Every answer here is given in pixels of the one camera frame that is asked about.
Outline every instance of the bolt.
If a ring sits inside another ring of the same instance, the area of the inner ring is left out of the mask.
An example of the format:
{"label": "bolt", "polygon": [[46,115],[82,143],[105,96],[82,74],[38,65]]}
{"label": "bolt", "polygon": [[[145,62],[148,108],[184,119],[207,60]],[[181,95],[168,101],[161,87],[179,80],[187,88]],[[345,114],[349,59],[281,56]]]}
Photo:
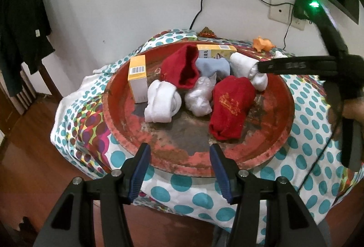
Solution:
{"label": "bolt", "polygon": [[277,178],[278,182],[281,183],[281,184],[286,184],[288,183],[288,179],[284,176],[280,176]]}
{"label": "bolt", "polygon": [[118,177],[118,176],[121,175],[121,170],[120,169],[114,169],[114,170],[112,170],[111,175],[114,176],[114,177]]}
{"label": "bolt", "polygon": [[82,178],[81,178],[81,177],[75,177],[75,178],[73,178],[73,180],[72,180],[72,183],[73,183],[74,185],[80,184],[81,182],[82,182]]}
{"label": "bolt", "polygon": [[249,175],[249,171],[248,170],[239,170],[238,174],[240,177],[247,177]]}

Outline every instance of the worn tray surface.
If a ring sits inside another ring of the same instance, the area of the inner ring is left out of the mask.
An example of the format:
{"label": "worn tray surface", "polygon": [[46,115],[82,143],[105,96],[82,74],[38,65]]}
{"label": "worn tray surface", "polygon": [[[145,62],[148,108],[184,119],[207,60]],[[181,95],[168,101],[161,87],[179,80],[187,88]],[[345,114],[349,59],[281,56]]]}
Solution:
{"label": "worn tray surface", "polygon": [[[204,42],[187,42],[202,44]],[[162,45],[143,52],[146,56],[148,84],[159,78],[163,59],[174,53],[181,43]],[[254,57],[250,51],[237,48]],[[135,104],[127,82],[129,63],[110,79],[103,95],[103,114],[107,126],[119,143],[135,155],[142,142],[152,148],[152,166],[175,174],[213,177],[209,146],[219,143],[226,157],[241,169],[251,169],[281,148],[291,131],[294,117],[292,95],[280,76],[268,74],[266,90],[258,94],[250,109],[239,140],[219,142],[208,132],[209,116],[195,117],[183,107],[171,123],[145,123],[147,103]]]}

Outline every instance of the box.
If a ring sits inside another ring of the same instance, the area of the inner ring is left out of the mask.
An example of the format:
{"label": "box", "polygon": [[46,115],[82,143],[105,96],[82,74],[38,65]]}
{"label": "box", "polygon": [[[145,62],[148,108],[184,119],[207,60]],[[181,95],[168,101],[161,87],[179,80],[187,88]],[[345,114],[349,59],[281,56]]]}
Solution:
{"label": "box", "polygon": [[128,83],[135,103],[148,101],[145,55],[133,56],[130,58]]}
{"label": "box", "polygon": [[230,59],[236,48],[230,45],[197,45],[199,58]]}

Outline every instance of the green light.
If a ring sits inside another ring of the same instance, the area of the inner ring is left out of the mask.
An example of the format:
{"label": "green light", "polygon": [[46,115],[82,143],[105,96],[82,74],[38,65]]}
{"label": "green light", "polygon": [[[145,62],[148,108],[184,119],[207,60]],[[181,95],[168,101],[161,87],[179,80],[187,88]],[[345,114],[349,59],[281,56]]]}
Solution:
{"label": "green light", "polygon": [[309,4],[311,7],[318,8],[320,6],[319,3],[313,1],[311,4]]}

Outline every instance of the rolled red sock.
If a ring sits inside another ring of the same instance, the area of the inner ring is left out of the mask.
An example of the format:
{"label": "rolled red sock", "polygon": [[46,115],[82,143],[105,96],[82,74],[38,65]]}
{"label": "rolled red sock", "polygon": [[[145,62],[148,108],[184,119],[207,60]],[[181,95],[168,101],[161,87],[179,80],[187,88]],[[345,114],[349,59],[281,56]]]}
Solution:
{"label": "rolled red sock", "polygon": [[209,132],[217,140],[239,139],[254,102],[254,86],[248,78],[228,76],[216,84],[212,98],[214,107]]}
{"label": "rolled red sock", "polygon": [[161,80],[180,89],[192,89],[200,73],[196,67],[198,50],[194,45],[183,45],[178,51],[163,60]]}

